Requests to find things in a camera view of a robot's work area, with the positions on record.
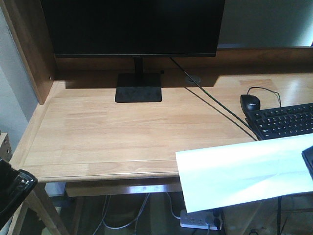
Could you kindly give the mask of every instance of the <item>monitor stand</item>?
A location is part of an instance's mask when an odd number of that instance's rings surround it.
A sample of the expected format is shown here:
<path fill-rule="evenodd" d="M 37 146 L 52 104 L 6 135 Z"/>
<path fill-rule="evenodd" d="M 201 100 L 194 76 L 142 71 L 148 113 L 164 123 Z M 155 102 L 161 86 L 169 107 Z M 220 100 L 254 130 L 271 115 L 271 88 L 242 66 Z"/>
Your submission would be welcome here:
<path fill-rule="evenodd" d="M 118 75 L 115 101 L 117 103 L 161 102 L 159 73 L 143 73 L 142 57 L 134 57 L 135 73 Z"/>

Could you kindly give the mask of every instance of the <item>black keyboard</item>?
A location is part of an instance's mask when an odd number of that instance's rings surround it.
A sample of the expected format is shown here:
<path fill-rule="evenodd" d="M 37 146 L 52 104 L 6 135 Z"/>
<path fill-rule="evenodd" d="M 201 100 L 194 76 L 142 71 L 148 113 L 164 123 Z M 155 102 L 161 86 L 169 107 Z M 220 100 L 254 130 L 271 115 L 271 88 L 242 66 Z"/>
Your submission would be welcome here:
<path fill-rule="evenodd" d="M 262 140 L 313 133 L 313 103 L 250 111 L 246 120 Z"/>

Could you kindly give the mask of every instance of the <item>black mouse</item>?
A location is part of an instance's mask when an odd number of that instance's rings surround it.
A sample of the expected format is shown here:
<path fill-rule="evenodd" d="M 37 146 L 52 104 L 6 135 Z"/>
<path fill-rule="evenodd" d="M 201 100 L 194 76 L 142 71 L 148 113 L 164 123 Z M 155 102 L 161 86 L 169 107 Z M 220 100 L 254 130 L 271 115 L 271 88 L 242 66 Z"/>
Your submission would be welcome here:
<path fill-rule="evenodd" d="M 261 108 L 259 98 L 250 94 L 242 94 L 240 96 L 240 104 L 245 115 L 250 111 L 260 110 Z"/>

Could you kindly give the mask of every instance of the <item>white power strip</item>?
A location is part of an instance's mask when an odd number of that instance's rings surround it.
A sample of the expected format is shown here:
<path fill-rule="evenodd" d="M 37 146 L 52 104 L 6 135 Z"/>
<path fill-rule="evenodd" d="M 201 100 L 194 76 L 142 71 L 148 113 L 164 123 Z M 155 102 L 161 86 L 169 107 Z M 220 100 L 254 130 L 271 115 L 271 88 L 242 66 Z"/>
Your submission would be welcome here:
<path fill-rule="evenodd" d="M 214 219 L 220 220 L 220 227 L 214 225 Z M 194 229 L 210 229 L 210 230 L 220 230 L 222 227 L 222 218 L 214 217 L 212 211 L 197 211 L 192 213 L 187 213 L 186 210 L 180 211 L 180 226 L 185 228 Z"/>

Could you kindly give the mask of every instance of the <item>desk surface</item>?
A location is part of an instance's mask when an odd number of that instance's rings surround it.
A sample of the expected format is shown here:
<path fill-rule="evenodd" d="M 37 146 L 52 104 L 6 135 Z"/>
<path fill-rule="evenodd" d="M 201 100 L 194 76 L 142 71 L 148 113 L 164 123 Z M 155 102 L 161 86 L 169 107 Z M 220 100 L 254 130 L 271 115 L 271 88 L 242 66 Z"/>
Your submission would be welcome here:
<path fill-rule="evenodd" d="M 220 76 L 206 87 L 241 118 L 239 97 L 251 86 L 278 91 L 282 105 L 313 102 L 313 74 Z M 274 94 L 252 90 L 261 108 Z M 196 87 L 162 88 L 160 103 L 115 103 L 115 89 L 66 89 L 55 81 L 38 105 L 11 160 L 40 182 L 178 176 L 175 152 L 253 141 Z"/>

